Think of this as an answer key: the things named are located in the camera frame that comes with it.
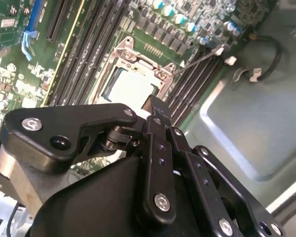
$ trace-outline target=wire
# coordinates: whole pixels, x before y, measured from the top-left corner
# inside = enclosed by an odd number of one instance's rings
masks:
[[[249,35],[249,38],[251,40],[256,40],[256,41],[270,42],[275,46],[276,54],[271,66],[264,73],[262,73],[261,76],[257,78],[258,81],[265,80],[275,71],[276,67],[280,63],[282,58],[282,46],[279,43],[279,41],[277,41],[271,36],[256,36],[254,34],[251,34]]]
[[[222,47],[224,47],[224,44],[219,45],[212,52],[210,52],[210,53],[206,54],[205,56],[201,57],[200,59],[196,60],[194,63],[191,63],[190,65],[186,66],[185,68],[176,71],[175,73],[173,73],[173,75],[175,76],[177,74],[180,74],[180,73],[184,72],[186,69],[189,69],[189,68],[199,64],[200,62],[214,56],[218,52],[218,50],[220,50]]]
[[[15,206],[13,208],[13,211],[12,211],[12,213],[10,215],[8,224],[6,225],[6,237],[11,237],[11,224],[12,224],[12,220],[13,220],[13,217],[15,216],[15,213],[18,210],[19,206],[20,206],[20,203],[19,202],[16,202],[16,204],[15,204]]]

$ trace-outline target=black cable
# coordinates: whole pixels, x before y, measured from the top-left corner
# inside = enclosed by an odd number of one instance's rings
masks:
[[[19,202],[16,202],[16,204],[15,204],[15,206],[13,208],[13,211],[12,211],[12,213],[10,215],[8,224],[6,225],[6,237],[11,237],[11,224],[12,224],[12,220],[13,220],[13,217],[15,216],[15,213],[18,210],[19,206],[20,206],[20,203]]]
[[[276,54],[275,54],[275,57],[274,57],[274,60],[271,64],[271,66],[264,73],[262,73],[261,76],[259,76],[257,78],[258,81],[262,81],[262,80],[265,80],[266,78],[268,78],[274,72],[274,70],[276,69],[278,64],[280,63],[281,58],[282,58],[282,46],[279,41],[277,41],[275,38],[273,38],[271,36],[251,35],[250,39],[256,40],[256,41],[269,42],[275,46]]]

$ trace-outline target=capacitor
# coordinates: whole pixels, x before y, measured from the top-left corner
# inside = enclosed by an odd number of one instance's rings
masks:
[[[153,0],[152,6],[154,9],[159,9],[163,6],[163,0]]]
[[[174,23],[179,25],[179,24],[182,24],[185,20],[185,16],[183,16],[182,14],[177,14],[175,17],[174,17]]]
[[[229,13],[232,13],[235,9],[236,9],[236,5],[231,3],[226,8],[226,11],[229,12]]]
[[[206,45],[207,44],[207,39],[205,37],[199,37],[198,38],[198,42],[201,44],[201,45]]]
[[[223,24],[223,27],[225,28],[225,30],[227,31],[234,31],[234,29],[236,29],[236,23],[232,22],[232,21],[226,21],[224,24]]]
[[[195,32],[195,30],[196,30],[196,24],[193,23],[193,22],[187,23],[187,25],[185,27],[185,30],[187,32]]]
[[[235,37],[238,37],[239,35],[241,35],[241,33],[242,33],[242,29],[241,29],[241,27],[237,27],[237,28],[234,29],[233,32],[232,32],[233,36],[235,36]]]
[[[6,100],[0,101],[0,111],[4,110],[8,106],[8,102]]]
[[[166,6],[162,11],[164,16],[171,16],[174,13],[172,6]]]

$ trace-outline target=white label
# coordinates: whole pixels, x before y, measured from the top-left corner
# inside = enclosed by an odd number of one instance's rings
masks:
[[[3,19],[1,20],[1,28],[6,28],[6,27],[13,27],[14,26],[15,19],[14,18],[8,18],[8,19]]]

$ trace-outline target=silver screw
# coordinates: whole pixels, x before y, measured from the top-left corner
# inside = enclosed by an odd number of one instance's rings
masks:
[[[157,124],[161,125],[161,121],[158,118],[154,118],[153,121],[155,121]]]
[[[170,210],[170,202],[163,194],[156,194],[156,196],[154,196],[154,204],[156,204],[161,211],[167,212]]]
[[[133,116],[133,113],[130,110],[124,110],[124,113],[128,116]]]
[[[232,236],[233,231],[231,228],[231,225],[229,222],[227,222],[225,219],[220,219],[219,220],[219,225],[221,226],[222,231],[227,235],[227,236]]]
[[[279,236],[282,235],[281,230],[277,227],[277,225],[275,225],[274,223],[271,223],[271,227],[273,228],[273,230],[276,232],[276,234],[278,234]]]
[[[208,156],[208,151],[205,148],[202,148],[201,152],[203,153],[203,155]]]
[[[177,128],[174,129],[174,132],[175,132],[178,136],[182,136],[181,131],[178,130]]]
[[[40,131],[43,124],[37,118],[26,118],[22,121],[22,126],[29,131]]]

